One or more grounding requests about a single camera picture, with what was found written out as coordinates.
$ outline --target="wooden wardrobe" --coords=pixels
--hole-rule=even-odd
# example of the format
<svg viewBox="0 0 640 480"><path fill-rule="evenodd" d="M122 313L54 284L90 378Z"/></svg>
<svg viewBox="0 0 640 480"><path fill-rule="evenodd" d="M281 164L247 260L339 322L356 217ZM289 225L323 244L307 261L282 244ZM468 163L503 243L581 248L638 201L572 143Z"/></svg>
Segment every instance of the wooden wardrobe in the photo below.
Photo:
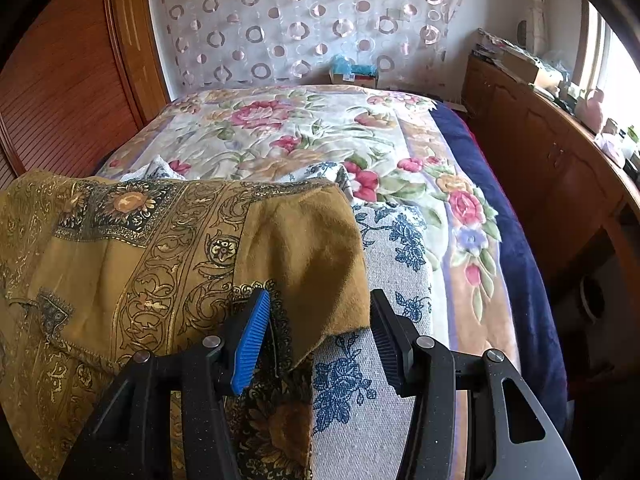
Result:
<svg viewBox="0 0 640 480"><path fill-rule="evenodd" d="M33 168L93 174L168 102L148 0L22 8L33 13L39 2L25 30L4 38L12 49L0 59L0 189Z"/></svg>

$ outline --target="bed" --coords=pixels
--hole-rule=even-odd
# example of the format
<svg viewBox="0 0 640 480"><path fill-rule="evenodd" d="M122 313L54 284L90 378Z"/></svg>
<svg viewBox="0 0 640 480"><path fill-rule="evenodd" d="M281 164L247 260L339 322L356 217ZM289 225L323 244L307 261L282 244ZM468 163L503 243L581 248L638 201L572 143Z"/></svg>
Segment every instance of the bed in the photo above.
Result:
<svg viewBox="0 0 640 480"><path fill-rule="evenodd" d="M424 285L415 294L396 292L392 299L398 312L411 317L419 310L420 320L426 320L420 328L451 349L473 354L504 350L562 429L566 374L540 273L473 135L444 105L354 86L204 91L168 105L97 175L115 180L142 175L158 156L186 179L293 182L322 176L338 182L361 227L367 265L375 267L384 255L373 256L374 240L367 236L390 233L389 240L402 242L385 253L403 272L406 267L398 280ZM367 208L372 208L370 216ZM369 285L378 278L369 275ZM387 295L392 288L385 290ZM366 345L364 339L357 343ZM358 412L369 413L367 407L382 399L382 386L376 389L366 378L366 366L356 363L366 350L353 351L355 344L356 336L345 336L334 343L339 350L332 354L334 361L322 362L329 349L319 349L314 357L317 413L311 439L317 478L355 478L345 476L348 461L342 462L342 472L334 464L318 474L326 456L322 452L344 449L346 442L357 449L369 431L369 419L358 425ZM327 377L344 363L350 364L356 386L348 397L342 393L336 399L328 394ZM457 478L464 469L464 404L462 399L456 431ZM410 413L410 406L403 409ZM367 452L375 447L371 438L367 433ZM385 449L382 441L379 445ZM400 440L393 457L382 457L391 469L403 446ZM362 463L356 451L351 455L351 463ZM273 456L264 457L265 462L273 465Z"/></svg>

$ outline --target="gold paisley shawl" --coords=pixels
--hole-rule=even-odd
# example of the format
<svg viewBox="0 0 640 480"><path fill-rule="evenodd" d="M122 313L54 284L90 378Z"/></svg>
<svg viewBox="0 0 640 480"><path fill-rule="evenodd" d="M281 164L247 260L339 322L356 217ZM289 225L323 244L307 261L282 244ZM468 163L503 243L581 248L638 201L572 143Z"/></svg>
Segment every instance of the gold paisley shawl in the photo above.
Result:
<svg viewBox="0 0 640 480"><path fill-rule="evenodd" d="M225 409L244 478L306 478L311 358L368 325L362 242L324 180L112 183L31 171L0 194L0 403L56 478L101 392L138 349L215 333L255 286L271 321L252 385ZM184 476L179 392L174 475Z"/></svg>

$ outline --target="pink rose pattern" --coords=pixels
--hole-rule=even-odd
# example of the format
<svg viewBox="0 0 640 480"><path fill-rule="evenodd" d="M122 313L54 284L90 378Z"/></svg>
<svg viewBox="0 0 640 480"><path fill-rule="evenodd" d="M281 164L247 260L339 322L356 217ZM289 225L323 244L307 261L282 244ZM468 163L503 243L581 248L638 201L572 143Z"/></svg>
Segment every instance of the pink rose pattern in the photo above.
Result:
<svg viewBox="0 0 640 480"><path fill-rule="evenodd" d="M398 169L410 171L411 173L419 173L422 171L424 162L421 158L412 156L411 158L403 158L398 162Z"/></svg>
<svg viewBox="0 0 640 480"><path fill-rule="evenodd" d="M405 94L403 92L389 92L387 96L372 95L367 99L367 103L370 105L389 105L393 102L404 103L405 106L410 107L417 105L420 102L426 100L417 95Z"/></svg>
<svg viewBox="0 0 640 480"><path fill-rule="evenodd" d="M391 119L389 114L373 114L371 112L363 112L353 118L358 124L368 126L369 128L380 128L388 130L396 126L396 122Z"/></svg>
<svg viewBox="0 0 640 480"><path fill-rule="evenodd" d="M285 150L287 150L287 153L291 153L293 150L297 148L297 146L300 144L300 141L301 139L297 139L296 137L293 137L290 135L283 135L278 140L274 140L273 142L270 142L269 145L271 147L278 146L280 148L284 148Z"/></svg>
<svg viewBox="0 0 640 480"><path fill-rule="evenodd" d="M378 200L376 190L380 186L380 183L377 173L363 170L355 162L349 160L343 162L342 165L350 174L351 189L353 189L354 197L364 200L365 202L375 202Z"/></svg>
<svg viewBox="0 0 640 480"><path fill-rule="evenodd" d="M179 160L172 160L171 162L169 162L169 168L174 170L175 173L180 174L181 176L185 176L191 169L191 164L180 162Z"/></svg>
<svg viewBox="0 0 640 480"><path fill-rule="evenodd" d="M449 194L451 212L465 226L477 226L486 222L480 201L468 191L453 191Z"/></svg>
<svg viewBox="0 0 640 480"><path fill-rule="evenodd" d="M291 108L280 101L254 101L231 114L231 123L252 130L260 126L268 126L279 130L282 123L289 118Z"/></svg>
<svg viewBox="0 0 640 480"><path fill-rule="evenodd" d="M428 156L424 161L430 166L445 166L447 164L444 158L434 155Z"/></svg>
<svg viewBox="0 0 640 480"><path fill-rule="evenodd" d="M465 269L466 280L471 286L480 285L480 267L476 264L471 264Z"/></svg>

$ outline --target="wooden cabinet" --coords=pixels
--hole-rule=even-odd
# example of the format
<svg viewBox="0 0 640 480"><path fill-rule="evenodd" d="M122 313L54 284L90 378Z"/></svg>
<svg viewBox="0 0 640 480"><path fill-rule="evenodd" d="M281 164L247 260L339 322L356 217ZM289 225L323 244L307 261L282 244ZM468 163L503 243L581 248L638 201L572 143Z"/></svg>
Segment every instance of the wooden cabinet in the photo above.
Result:
<svg viewBox="0 0 640 480"><path fill-rule="evenodd" d="M545 282L553 283L612 214L620 194L610 192L602 168L596 170L583 146L575 146L586 141L560 110L496 67L470 58L463 92L481 88L490 88L484 100L463 97L472 109L478 103L486 109L470 126L518 215ZM596 157L603 161L599 152Z"/></svg>
<svg viewBox="0 0 640 480"><path fill-rule="evenodd" d="M552 282L596 234L609 211L606 192L588 163L565 151L548 194L523 224L546 282Z"/></svg>
<svg viewBox="0 0 640 480"><path fill-rule="evenodd" d="M493 90L492 81L484 74L486 63L476 61L469 63L462 89L462 101L468 113L468 122L474 128L481 126L491 104Z"/></svg>

